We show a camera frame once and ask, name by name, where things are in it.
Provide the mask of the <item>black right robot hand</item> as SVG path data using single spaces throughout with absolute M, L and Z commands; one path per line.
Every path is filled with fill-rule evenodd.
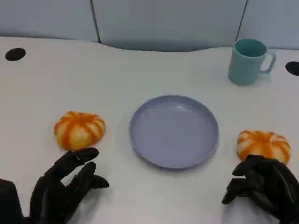
M 299 222 L 299 182 L 290 169 L 277 159 L 248 155 L 232 172 L 222 204 L 248 197 L 281 224 Z

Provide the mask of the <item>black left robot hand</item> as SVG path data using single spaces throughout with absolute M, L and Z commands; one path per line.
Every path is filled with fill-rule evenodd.
M 28 224 L 66 224 L 92 189 L 109 187 L 95 175 L 92 160 L 99 155 L 94 147 L 69 151 L 41 176 L 31 195 Z

